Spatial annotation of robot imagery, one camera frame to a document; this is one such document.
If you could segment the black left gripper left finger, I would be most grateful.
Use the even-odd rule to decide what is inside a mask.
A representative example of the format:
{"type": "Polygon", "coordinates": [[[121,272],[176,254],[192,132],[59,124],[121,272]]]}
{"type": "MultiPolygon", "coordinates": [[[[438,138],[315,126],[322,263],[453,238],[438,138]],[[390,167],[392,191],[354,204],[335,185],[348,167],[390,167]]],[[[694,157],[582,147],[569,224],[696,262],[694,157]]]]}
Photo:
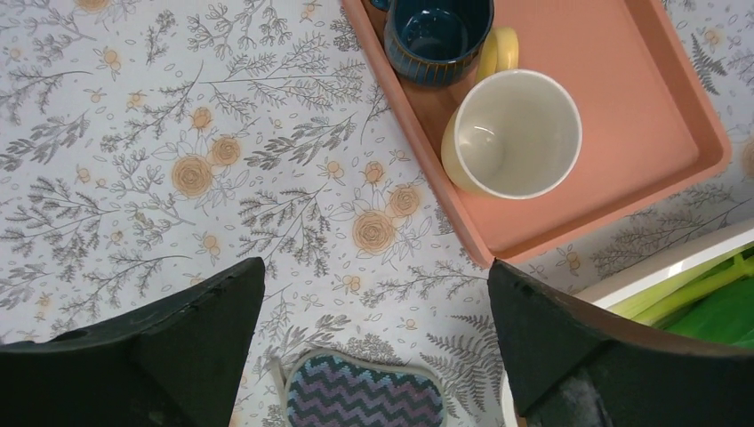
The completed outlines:
{"type": "Polygon", "coordinates": [[[226,426],[265,293],[248,258],[47,342],[1,348],[4,426],[226,426]]]}

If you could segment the yellow mug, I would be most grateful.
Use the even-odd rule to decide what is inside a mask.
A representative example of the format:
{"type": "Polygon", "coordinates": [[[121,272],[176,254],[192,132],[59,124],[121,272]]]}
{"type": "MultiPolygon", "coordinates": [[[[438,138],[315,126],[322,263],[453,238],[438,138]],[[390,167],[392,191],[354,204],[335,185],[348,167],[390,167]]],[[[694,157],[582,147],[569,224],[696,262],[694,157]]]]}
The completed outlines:
{"type": "Polygon", "coordinates": [[[552,77],[518,66],[513,28],[489,31],[475,83],[441,142],[450,181],[469,193],[523,200],[561,184],[582,150],[582,119],[552,77]]]}

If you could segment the dark blue ceramic mug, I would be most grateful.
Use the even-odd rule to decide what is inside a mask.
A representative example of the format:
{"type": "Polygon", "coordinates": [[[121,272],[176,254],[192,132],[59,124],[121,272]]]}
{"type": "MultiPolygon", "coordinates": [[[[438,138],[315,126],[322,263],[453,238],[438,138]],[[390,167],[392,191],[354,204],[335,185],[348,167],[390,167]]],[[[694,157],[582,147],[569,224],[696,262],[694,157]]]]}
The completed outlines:
{"type": "Polygon", "coordinates": [[[383,49],[400,77],[448,86],[470,70],[493,26],[493,0],[372,0],[386,13],[383,49]]]}

